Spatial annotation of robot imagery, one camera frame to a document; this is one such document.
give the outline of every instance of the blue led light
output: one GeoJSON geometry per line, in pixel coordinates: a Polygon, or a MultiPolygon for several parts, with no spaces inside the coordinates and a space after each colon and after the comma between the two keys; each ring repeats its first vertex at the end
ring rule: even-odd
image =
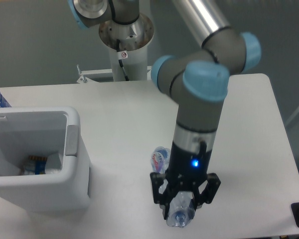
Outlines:
{"type": "Polygon", "coordinates": [[[198,160],[197,159],[194,159],[192,162],[191,162],[191,165],[195,168],[198,167],[198,160]]]}

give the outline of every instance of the white table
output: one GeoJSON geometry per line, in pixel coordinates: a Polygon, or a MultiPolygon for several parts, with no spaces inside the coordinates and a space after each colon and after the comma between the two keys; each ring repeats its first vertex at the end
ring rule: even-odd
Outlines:
{"type": "Polygon", "coordinates": [[[0,198],[0,238],[234,239],[299,234],[299,175],[267,76],[229,82],[209,172],[222,184],[184,229],[151,195],[150,154],[170,147],[177,105],[150,81],[3,88],[12,106],[77,109],[93,164],[87,210],[30,213],[0,198]]]}

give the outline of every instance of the cable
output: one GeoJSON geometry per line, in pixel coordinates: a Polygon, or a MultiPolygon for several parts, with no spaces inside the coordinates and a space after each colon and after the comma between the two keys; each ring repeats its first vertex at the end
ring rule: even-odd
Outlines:
{"type": "MultiPolygon", "coordinates": [[[[120,40],[117,39],[116,40],[116,52],[119,52],[120,51],[120,40]]],[[[120,67],[122,68],[123,70],[123,74],[124,74],[124,78],[125,78],[125,81],[130,81],[129,80],[129,77],[127,76],[126,74],[126,71],[125,71],[125,68],[124,68],[124,65],[123,65],[123,61],[121,59],[119,59],[119,65],[120,67]]]]}

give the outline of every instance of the light blue joint cap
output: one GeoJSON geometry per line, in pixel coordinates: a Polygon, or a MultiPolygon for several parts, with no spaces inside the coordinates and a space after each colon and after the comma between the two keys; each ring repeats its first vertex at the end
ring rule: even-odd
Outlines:
{"type": "Polygon", "coordinates": [[[229,71],[220,64],[192,61],[185,69],[183,83],[196,97],[212,103],[223,101],[227,96],[229,71]]]}
{"type": "Polygon", "coordinates": [[[73,0],[68,0],[71,12],[76,20],[76,23],[79,25],[79,28],[81,29],[87,29],[88,27],[86,25],[83,24],[83,22],[81,21],[81,19],[79,18],[78,14],[76,13],[75,9],[74,9],[74,5],[73,5],[73,0]]]}
{"type": "Polygon", "coordinates": [[[151,72],[150,72],[150,77],[151,77],[151,80],[153,81],[154,85],[156,85],[157,88],[158,88],[157,78],[158,78],[159,69],[164,64],[165,61],[172,59],[172,58],[175,58],[175,57],[171,56],[171,55],[159,57],[155,61],[154,65],[152,66],[151,72]]]}
{"type": "Polygon", "coordinates": [[[261,59],[261,46],[257,37],[250,32],[241,33],[246,44],[246,63],[243,71],[258,65],[261,59]]]}

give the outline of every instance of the white plastic bin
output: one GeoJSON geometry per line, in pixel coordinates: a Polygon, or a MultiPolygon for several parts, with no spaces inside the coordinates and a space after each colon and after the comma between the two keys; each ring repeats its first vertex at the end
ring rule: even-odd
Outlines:
{"type": "Polygon", "coordinates": [[[29,211],[85,208],[90,158],[71,107],[0,109],[0,197],[29,211]],[[56,174],[21,175],[30,155],[59,153],[56,174]]]}

